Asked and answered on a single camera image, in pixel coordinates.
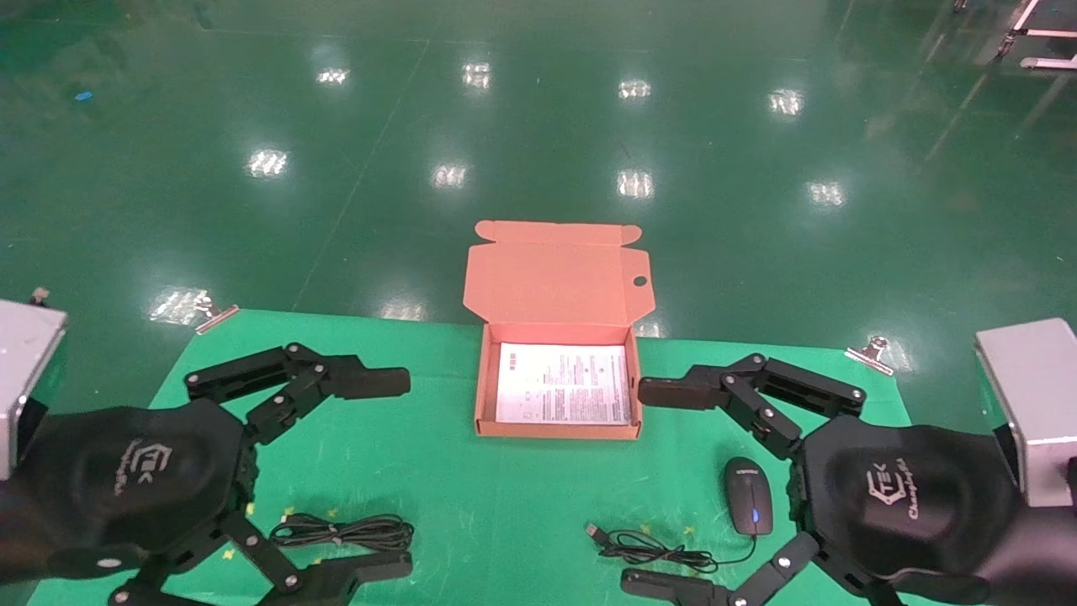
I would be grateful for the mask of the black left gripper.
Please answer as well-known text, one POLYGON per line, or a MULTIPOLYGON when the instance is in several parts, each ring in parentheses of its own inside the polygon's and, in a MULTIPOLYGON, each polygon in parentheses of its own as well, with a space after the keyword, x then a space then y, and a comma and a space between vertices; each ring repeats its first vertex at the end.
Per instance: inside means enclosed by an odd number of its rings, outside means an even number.
POLYGON ((257 451, 213 401, 48 415, 3 481, 3 582, 193 569, 242 513, 257 451))

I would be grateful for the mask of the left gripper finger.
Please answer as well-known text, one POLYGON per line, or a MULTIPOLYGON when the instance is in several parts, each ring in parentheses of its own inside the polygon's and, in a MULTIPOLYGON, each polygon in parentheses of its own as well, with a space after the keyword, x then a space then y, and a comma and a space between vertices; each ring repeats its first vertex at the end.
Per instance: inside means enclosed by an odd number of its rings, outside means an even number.
POLYGON ((222 513, 199 524, 160 524, 146 515, 122 515, 110 521, 110 544, 139 556, 138 572, 111 595, 112 605, 197 605, 197 598, 167 593, 177 574, 174 550, 197 549, 200 542, 228 541, 272 584, 261 605, 349 605, 358 589, 411 575, 407 551, 342 556, 299 569, 244 513, 222 513))
POLYGON ((269 445, 331 396, 403 396, 411 390, 411 376, 403 367, 372 369, 355 354, 322 354, 289 343, 197 369, 185 376, 184 384, 188 399, 218 404, 272 389, 271 396, 247 412, 244 422, 247 441, 269 445))

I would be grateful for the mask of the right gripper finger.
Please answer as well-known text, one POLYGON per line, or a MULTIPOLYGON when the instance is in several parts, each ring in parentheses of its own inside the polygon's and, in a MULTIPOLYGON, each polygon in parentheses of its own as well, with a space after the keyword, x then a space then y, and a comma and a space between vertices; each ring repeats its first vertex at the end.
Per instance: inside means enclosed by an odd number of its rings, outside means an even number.
POLYGON ((676 379, 643 377, 638 395, 647 407, 721 410, 779 460, 792 457, 803 442, 803 433, 777 410, 772 399, 828 419, 859 417, 866 400, 861 387, 761 353, 749 354, 727 367, 694 364, 676 379))
POLYGON ((703 579, 630 568, 623 590, 673 605, 768 605, 808 564, 869 605, 900 605, 892 576, 905 564, 905 537, 893 532, 800 532, 735 589, 703 579))

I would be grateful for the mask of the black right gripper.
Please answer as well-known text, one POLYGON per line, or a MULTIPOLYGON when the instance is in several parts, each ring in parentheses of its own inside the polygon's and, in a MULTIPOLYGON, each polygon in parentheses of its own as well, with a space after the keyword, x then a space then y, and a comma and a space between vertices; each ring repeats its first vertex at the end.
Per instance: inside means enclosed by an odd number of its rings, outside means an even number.
POLYGON ((901 582, 973 577, 1023 506, 987 436, 838 417, 791 464, 798 524, 828 561, 901 582))

